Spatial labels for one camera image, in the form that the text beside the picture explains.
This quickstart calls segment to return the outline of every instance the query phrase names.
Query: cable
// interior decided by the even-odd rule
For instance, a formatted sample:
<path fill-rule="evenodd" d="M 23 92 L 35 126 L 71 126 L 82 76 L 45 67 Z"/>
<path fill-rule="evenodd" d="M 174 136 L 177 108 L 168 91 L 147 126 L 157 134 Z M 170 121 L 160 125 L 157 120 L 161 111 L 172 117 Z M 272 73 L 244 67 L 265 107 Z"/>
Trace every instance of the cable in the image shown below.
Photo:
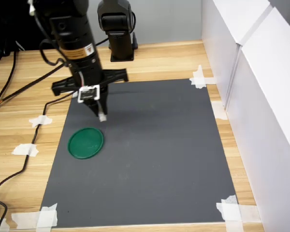
<path fill-rule="evenodd" d="M 15 91 L 14 93 L 10 94 L 9 96 L 3 98 L 0 101 L 0 104 L 5 102 L 6 100 L 9 100 L 15 96 L 17 96 L 18 94 L 24 92 L 25 90 L 29 89 L 30 87 L 34 86 L 35 84 L 43 81 L 45 78 L 49 77 L 50 75 L 52 75 L 53 73 L 57 72 L 59 69 L 61 69 L 62 67 L 64 67 L 64 64 L 60 64 L 58 67 L 54 68 L 52 71 L 48 72 L 47 74 L 41 76 L 40 78 L 30 82 L 29 84 L 25 85 L 24 87 L 20 88 L 19 90 Z"/>
<path fill-rule="evenodd" d="M 56 103 L 56 102 L 59 102 L 59 101 L 65 99 L 65 98 L 67 98 L 68 96 L 71 96 L 73 93 L 75 93 L 75 91 L 72 92 L 72 93 L 69 93 L 69 94 L 67 94 L 67 95 L 65 95 L 65 96 L 63 96 L 63 97 L 61 97 L 61 98 L 58 98 L 58 99 L 55 99 L 55 100 L 53 100 L 53 101 L 49 101 L 49 102 L 47 102 L 47 103 L 45 104 L 45 106 L 44 106 L 44 109 L 43 109 L 43 115 L 46 115 L 46 110 L 47 110 L 47 106 L 48 106 L 48 105 L 50 105 L 50 104 L 54 104 L 54 103 Z M 37 128 L 35 129 L 35 133 L 34 133 L 34 136 L 33 136 L 32 142 L 31 142 L 32 144 L 35 143 L 35 140 L 36 140 L 36 138 L 37 138 L 38 131 L 39 131 L 39 128 L 40 128 L 40 127 L 41 127 L 41 124 L 39 124 L 39 125 L 37 126 Z M 17 173 L 14 173 L 14 174 L 10 175 L 9 177 L 5 178 L 4 180 L 2 180 L 2 181 L 0 182 L 0 186 L 3 185 L 3 184 L 4 184 L 6 181 L 8 181 L 9 179 L 13 178 L 14 176 L 23 173 L 23 172 L 26 170 L 26 167 L 27 167 L 27 164 L 28 164 L 28 160 L 29 160 L 29 154 L 26 155 L 26 158 L 25 158 L 25 162 L 24 162 L 23 168 L 22 168 L 20 171 L 18 171 Z M 8 211 L 8 207 L 7 207 L 7 205 L 4 204 L 3 202 L 0 202 L 0 204 L 4 207 L 4 213 L 3 213 L 3 215 L 2 215 L 1 218 L 0 218 L 0 226 L 1 226 L 1 223 L 2 223 L 2 221 L 3 221 L 3 219 L 4 219 L 5 215 L 6 215 L 6 213 L 7 213 L 7 211 Z"/>
<path fill-rule="evenodd" d="M 102 40 L 101 42 L 96 43 L 96 46 L 99 46 L 99 45 L 105 43 L 106 41 L 108 41 L 108 38 Z"/>
<path fill-rule="evenodd" d="M 4 207 L 3 215 L 0 218 L 0 226 L 1 226 L 1 223 L 3 222 L 3 219 L 4 219 L 5 215 L 6 215 L 6 213 L 8 212 L 8 206 L 5 203 L 1 202 L 1 201 L 0 201 L 0 205 L 2 205 Z"/>
<path fill-rule="evenodd" d="M 13 58 L 13 66 L 12 66 L 12 70 L 10 72 L 10 76 L 8 78 L 8 80 L 6 81 L 4 87 L 2 88 L 1 92 L 0 92 L 0 98 L 1 96 L 4 94 L 4 92 L 6 91 L 7 87 L 9 86 L 10 82 L 11 82 L 11 79 L 13 77 L 13 73 L 14 73 L 14 70 L 15 70 L 15 66 L 16 66 L 16 58 L 17 58 L 17 53 L 18 51 L 14 51 L 14 58 Z"/>
<path fill-rule="evenodd" d="M 130 31 L 130 34 L 134 31 L 134 29 L 135 29 L 135 25 L 136 25 L 136 16 L 135 16 L 135 13 L 134 13 L 134 12 L 132 12 L 132 16 L 133 16 L 133 27 L 132 27 L 132 30 Z M 108 41 L 108 38 L 106 38 L 106 39 L 104 39 L 104 40 L 98 42 L 98 43 L 96 44 L 96 46 L 99 46 L 99 45 L 101 45 L 102 43 L 105 43 L 106 41 Z"/>
<path fill-rule="evenodd" d="M 85 81 L 84 81 L 84 77 L 82 75 L 82 72 L 80 71 L 80 69 L 78 68 L 78 66 L 74 64 L 74 62 L 72 62 L 71 60 L 69 60 L 67 58 L 67 56 L 60 50 L 59 46 L 46 33 L 46 31 L 44 30 L 42 24 L 39 21 L 39 18 L 37 16 L 37 12 L 36 11 L 34 13 L 34 19 L 35 19 L 35 22 L 37 23 L 39 29 L 41 30 L 42 34 L 46 37 L 46 39 L 48 39 L 48 41 L 50 42 L 50 44 L 65 58 L 65 60 L 66 60 L 65 62 L 69 63 L 71 66 L 73 66 L 73 68 L 75 68 L 77 70 L 77 72 L 80 75 L 81 81 L 82 81 L 82 86 L 84 86 Z"/>

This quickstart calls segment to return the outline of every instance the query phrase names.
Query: wood grain surface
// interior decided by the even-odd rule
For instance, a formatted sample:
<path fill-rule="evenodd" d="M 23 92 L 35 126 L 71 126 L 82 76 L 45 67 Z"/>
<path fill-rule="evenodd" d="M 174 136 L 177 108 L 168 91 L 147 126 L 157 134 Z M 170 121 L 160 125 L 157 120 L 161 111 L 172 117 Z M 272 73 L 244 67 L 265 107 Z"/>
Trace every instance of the wood grain surface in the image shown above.
<path fill-rule="evenodd" d="M 192 77 L 192 72 L 196 71 L 200 64 L 203 67 L 205 77 L 213 76 L 202 41 L 141 45 L 135 52 L 134 62 L 111 63 L 110 51 L 107 47 L 101 47 L 98 51 L 103 68 L 127 68 L 130 81 L 187 79 Z M 56 60 L 59 57 L 54 50 L 46 51 L 46 55 L 50 60 Z M 0 91 L 9 76 L 12 64 L 13 56 L 2 58 L 0 61 Z M 38 51 L 20 52 L 12 82 L 5 96 L 41 77 L 53 68 L 43 62 Z M 35 129 L 31 127 L 29 119 L 41 115 L 44 104 L 56 98 L 51 91 L 52 83 L 68 76 L 70 76 L 69 70 L 62 68 L 0 107 L 0 181 L 21 170 L 25 156 L 15 156 L 11 152 L 19 144 L 31 142 Z M 207 88 L 210 99 L 219 101 L 217 87 L 212 85 L 207 86 Z M 11 213 L 34 212 L 40 209 L 69 104 L 70 101 L 67 100 L 48 107 L 47 116 L 53 119 L 53 123 L 42 126 L 39 130 L 36 140 L 39 150 L 37 157 L 30 157 L 26 171 L 0 187 L 0 201 L 5 202 L 9 207 L 6 218 L 12 229 L 16 228 L 16 224 L 11 219 Z M 255 205 L 231 126 L 227 120 L 220 119 L 217 119 L 217 125 L 238 201 L 240 204 Z M 226 231 L 224 223 L 83 229 L 54 228 L 53 230 L 58 232 Z M 260 223 L 245 224 L 245 231 L 262 232 L 263 228 Z"/>

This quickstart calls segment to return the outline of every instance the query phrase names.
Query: white panel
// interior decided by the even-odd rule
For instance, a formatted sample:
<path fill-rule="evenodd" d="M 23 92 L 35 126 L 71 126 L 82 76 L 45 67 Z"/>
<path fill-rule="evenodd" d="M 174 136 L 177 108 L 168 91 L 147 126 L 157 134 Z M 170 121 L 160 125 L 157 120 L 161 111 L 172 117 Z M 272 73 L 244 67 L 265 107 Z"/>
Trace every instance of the white panel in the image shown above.
<path fill-rule="evenodd" d="M 277 9 L 242 50 L 290 144 L 290 26 Z"/>
<path fill-rule="evenodd" d="M 270 0 L 270 2 L 290 24 L 290 0 Z"/>
<path fill-rule="evenodd" d="M 213 0 L 202 3 L 202 39 L 222 103 L 225 104 L 239 45 L 235 43 Z"/>
<path fill-rule="evenodd" d="M 265 231 L 290 232 L 290 145 L 243 54 L 228 117 Z"/>
<path fill-rule="evenodd" d="M 239 44 L 270 5 L 268 0 L 214 0 L 214 3 Z"/>

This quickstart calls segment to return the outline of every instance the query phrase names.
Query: black device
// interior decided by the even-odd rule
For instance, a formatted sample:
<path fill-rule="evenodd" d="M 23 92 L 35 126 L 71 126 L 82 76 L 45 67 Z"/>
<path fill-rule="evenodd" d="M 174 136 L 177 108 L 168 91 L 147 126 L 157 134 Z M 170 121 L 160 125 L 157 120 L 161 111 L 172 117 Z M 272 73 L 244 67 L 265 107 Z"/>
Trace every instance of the black device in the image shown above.
<path fill-rule="evenodd" d="M 98 6 L 99 25 L 105 31 L 112 50 L 111 61 L 132 61 L 138 48 L 135 32 L 135 14 L 127 0 L 102 0 Z"/>
<path fill-rule="evenodd" d="M 78 90 L 79 102 L 96 116 L 107 115 L 108 84 L 129 80 L 125 69 L 102 69 L 87 18 L 88 0 L 34 0 L 33 7 L 36 22 L 46 37 L 40 46 L 43 59 L 50 65 L 64 62 L 72 73 L 72 77 L 53 83 L 54 94 Z M 47 31 L 53 33 L 55 41 Z M 43 53 L 44 43 L 51 43 L 65 61 L 59 58 L 56 63 L 50 62 Z"/>

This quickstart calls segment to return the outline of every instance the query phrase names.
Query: green disc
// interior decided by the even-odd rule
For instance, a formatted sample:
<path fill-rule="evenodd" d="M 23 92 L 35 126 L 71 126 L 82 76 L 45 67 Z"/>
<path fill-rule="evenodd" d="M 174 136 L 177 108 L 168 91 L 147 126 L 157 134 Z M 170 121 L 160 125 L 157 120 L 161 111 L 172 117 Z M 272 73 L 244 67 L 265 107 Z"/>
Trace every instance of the green disc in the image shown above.
<path fill-rule="evenodd" d="M 69 153 L 84 160 L 96 155 L 103 147 L 104 137 L 96 128 L 84 128 L 74 133 L 68 143 Z"/>

